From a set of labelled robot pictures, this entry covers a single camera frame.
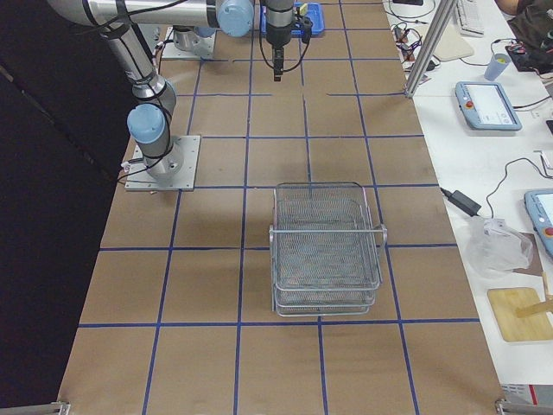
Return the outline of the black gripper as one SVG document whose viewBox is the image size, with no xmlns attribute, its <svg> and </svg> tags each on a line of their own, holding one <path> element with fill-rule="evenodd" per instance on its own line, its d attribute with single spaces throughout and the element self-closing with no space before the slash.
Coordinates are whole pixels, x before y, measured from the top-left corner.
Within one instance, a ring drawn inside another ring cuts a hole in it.
<svg viewBox="0 0 553 415">
<path fill-rule="evenodd" d="M 276 43 L 272 46 L 273 80 L 280 82 L 284 70 L 284 45 Z"/>
</svg>

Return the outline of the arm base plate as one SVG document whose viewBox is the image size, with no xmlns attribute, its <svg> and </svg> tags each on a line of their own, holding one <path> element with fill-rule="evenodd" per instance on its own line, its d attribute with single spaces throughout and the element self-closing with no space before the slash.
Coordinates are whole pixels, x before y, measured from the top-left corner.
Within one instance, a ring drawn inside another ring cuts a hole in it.
<svg viewBox="0 0 553 415">
<path fill-rule="evenodd" d="M 172 26 L 167 30 L 162 57 L 167 60 L 212 59 L 216 29 Z"/>
<path fill-rule="evenodd" d="M 172 148 L 162 159 L 144 157 L 142 150 L 153 150 L 153 156 L 162 154 L 160 144 L 137 144 L 133 157 L 137 163 L 130 165 L 130 173 L 124 178 L 128 191 L 172 191 L 194 189 L 195 174 L 200 152 L 200 136 L 172 136 Z"/>
</svg>

